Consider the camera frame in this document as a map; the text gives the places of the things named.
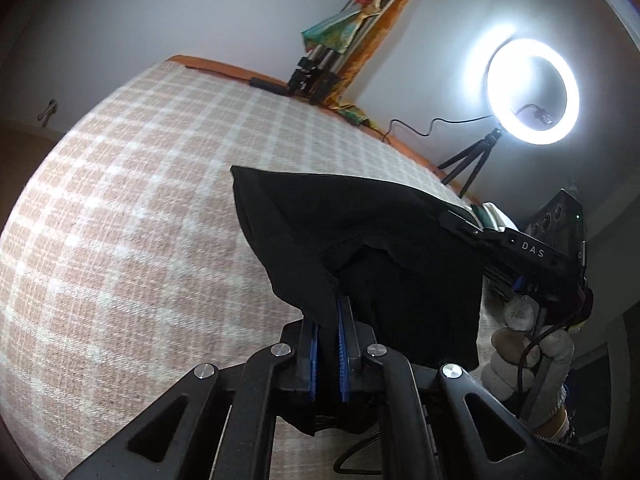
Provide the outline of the white gloved right hand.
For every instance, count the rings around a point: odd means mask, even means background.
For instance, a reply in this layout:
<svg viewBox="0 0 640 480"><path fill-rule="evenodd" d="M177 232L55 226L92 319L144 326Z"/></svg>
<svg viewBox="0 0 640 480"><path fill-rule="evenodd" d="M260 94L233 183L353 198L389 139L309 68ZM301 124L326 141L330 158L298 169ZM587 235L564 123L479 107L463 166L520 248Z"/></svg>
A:
<svg viewBox="0 0 640 480"><path fill-rule="evenodd" d="M559 442L570 433L564 382L575 347L567 330L540 325L539 318L532 298L506 304L480 382L534 434Z"/></svg>

